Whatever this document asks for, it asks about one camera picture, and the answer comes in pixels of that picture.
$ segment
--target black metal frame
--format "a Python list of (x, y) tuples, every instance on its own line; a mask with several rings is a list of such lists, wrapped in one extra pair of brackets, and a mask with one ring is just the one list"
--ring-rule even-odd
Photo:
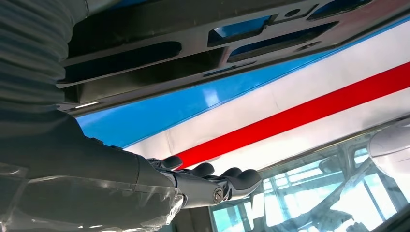
[[(94, 15), (74, 28), (60, 110), (84, 115), (323, 52), (410, 15), (408, 0), (351, 0), (316, 13), (332, 1), (151, 0)], [(210, 39), (215, 28), (264, 16), (259, 29)], [(98, 104), (75, 108), (90, 102)]]

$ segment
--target metal bolt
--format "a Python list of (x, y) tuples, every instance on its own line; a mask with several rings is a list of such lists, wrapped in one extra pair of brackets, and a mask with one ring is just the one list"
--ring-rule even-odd
[(223, 198), (223, 191), (220, 188), (217, 188), (214, 192), (214, 202), (215, 203), (220, 203)]

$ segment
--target mechanical part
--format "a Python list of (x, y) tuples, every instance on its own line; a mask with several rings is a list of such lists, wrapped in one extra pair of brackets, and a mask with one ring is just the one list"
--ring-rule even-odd
[[(0, 192), (19, 200), (0, 204), (6, 212), (0, 230), (76, 231), (84, 221), (93, 230), (103, 220), (126, 229), (156, 228), (182, 204), (214, 205), (222, 182), (234, 196), (235, 188), (251, 193), (261, 179), (256, 171), (245, 179), (206, 180), (165, 169), (180, 165), (176, 158), (153, 160), (153, 167), (142, 156), (87, 138), (75, 118), (57, 110), (64, 100), (55, 86), (64, 78), (59, 61), (68, 55), (72, 27), (88, 14), (83, 0), (0, 1), (0, 163), (7, 165), (0, 165), (0, 185), (7, 190)], [(20, 170), (24, 174), (10, 175)], [(17, 218), (24, 222), (3, 227)]]
[(391, 177), (410, 174), (410, 119), (377, 132), (368, 145), (375, 165)]
[(147, 0), (115, 8), (74, 28), (60, 110), (85, 115), (321, 53), (409, 15), (408, 0)]
[(220, 203), (223, 200), (223, 191), (220, 188), (217, 188), (214, 192), (214, 202)]

